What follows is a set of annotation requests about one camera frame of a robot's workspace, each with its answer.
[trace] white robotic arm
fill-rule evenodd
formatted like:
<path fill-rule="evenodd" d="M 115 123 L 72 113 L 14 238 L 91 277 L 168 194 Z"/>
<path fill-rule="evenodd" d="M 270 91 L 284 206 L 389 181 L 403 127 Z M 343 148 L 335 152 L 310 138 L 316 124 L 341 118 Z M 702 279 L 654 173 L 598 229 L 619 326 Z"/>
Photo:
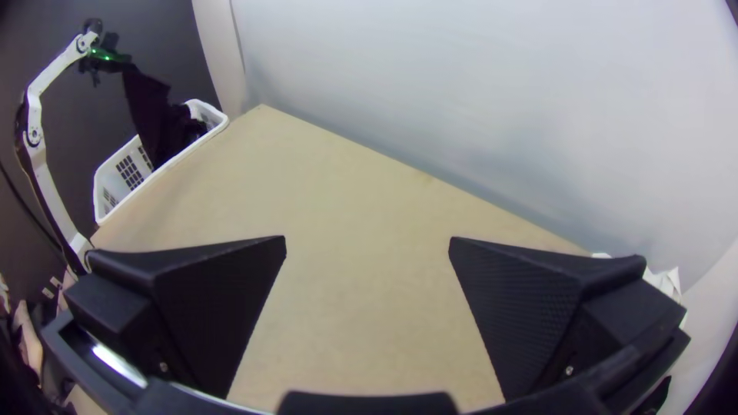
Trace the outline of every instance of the white robotic arm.
<path fill-rule="evenodd" d="M 97 59 L 111 60 L 114 55 L 98 47 L 101 35 L 102 22 L 99 19 L 87 20 L 82 33 L 75 36 L 69 46 L 28 86 L 15 122 L 18 160 L 28 175 L 69 267 L 77 275 L 89 272 L 85 255 L 93 246 L 71 221 L 48 169 L 45 133 L 41 123 L 41 95 L 65 69 L 92 52 L 100 54 Z"/>

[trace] beige floor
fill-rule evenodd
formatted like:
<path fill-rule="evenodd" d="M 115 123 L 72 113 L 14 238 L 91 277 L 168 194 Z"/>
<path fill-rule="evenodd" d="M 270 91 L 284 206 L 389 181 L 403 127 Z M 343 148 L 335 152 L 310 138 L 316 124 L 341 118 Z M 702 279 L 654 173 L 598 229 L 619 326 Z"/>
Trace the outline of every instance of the beige floor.
<path fill-rule="evenodd" d="M 293 389 L 446 390 L 462 411 L 503 403 L 448 260 L 449 238 L 585 254 L 428 174 L 266 106 L 141 189 L 92 240 L 109 250 L 150 251 L 271 234 L 285 235 L 287 260 L 228 396 L 269 411 Z"/>

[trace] black cable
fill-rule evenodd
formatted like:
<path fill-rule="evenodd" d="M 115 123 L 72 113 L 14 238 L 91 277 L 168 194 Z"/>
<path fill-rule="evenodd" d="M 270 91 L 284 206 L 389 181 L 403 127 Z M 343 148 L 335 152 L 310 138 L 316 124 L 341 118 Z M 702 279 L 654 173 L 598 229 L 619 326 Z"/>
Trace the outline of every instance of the black cable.
<path fill-rule="evenodd" d="M 40 222 L 40 220 L 36 217 L 36 215 L 33 214 L 31 211 L 31 208 L 25 203 L 25 200 L 23 200 L 23 197 L 21 197 L 20 192 L 18 192 L 18 189 L 13 184 L 13 181 L 10 179 L 10 175 L 5 170 L 5 166 L 2 165 L 2 161 L 0 161 L 0 171 L 2 171 L 3 177 L 5 177 L 5 182 L 8 183 L 8 186 L 10 187 L 10 191 L 13 193 L 13 196 L 15 196 L 15 200 L 18 201 L 18 204 L 21 205 L 21 209 L 23 210 L 23 213 L 31 219 L 31 222 L 35 225 L 35 228 L 37 231 L 41 232 L 42 239 L 46 241 L 51 247 L 53 248 L 53 251 L 57 256 L 61 259 L 62 262 L 65 264 L 67 263 L 66 259 L 64 259 L 64 252 L 62 251 L 62 246 L 59 244 L 59 242 L 54 238 L 47 230 L 46 227 Z"/>

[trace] textured black surface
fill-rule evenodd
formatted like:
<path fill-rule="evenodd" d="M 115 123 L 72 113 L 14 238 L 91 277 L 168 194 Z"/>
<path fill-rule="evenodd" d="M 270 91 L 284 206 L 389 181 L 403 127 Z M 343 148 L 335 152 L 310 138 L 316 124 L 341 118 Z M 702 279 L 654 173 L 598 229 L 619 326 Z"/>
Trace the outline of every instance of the textured black surface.
<path fill-rule="evenodd" d="M 153 300 L 199 387 L 225 397 L 286 258 L 284 237 L 169 251 L 90 251 L 92 272 Z"/>
<path fill-rule="evenodd" d="M 142 373 L 198 386 L 151 299 L 96 274 L 81 277 L 65 297 L 79 326 Z"/>
<path fill-rule="evenodd" d="M 643 274 L 642 257 L 593 259 L 453 237 L 449 258 L 506 400 L 530 392 L 583 299 Z"/>
<path fill-rule="evenodd" d="M 290 392 L 277 415 L 456 415 L 448 393 L 393 397 L 346 397 Z"/>
<path fill-rule="evenodd" d="M 534 389 L 567 379 L 567 367 L 578 374 L 629 344 L 645 357 L 651 356 L 665 346 L 685 313 L 643 279 L 585 301 Z"/>

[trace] black garment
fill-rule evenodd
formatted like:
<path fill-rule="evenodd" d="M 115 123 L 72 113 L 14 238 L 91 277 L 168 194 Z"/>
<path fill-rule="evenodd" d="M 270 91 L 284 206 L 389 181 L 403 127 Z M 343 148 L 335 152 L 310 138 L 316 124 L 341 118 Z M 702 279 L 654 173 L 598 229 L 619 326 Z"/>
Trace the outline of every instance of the black garment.
<path fill-rule="evenodd" d="M 187 105 L 169 105 L 169 85 L 135 66 L 123 71 L 123 88 L 138 137 L 155 170 L 208 132 L 205 123 L 190 116 Z"/>

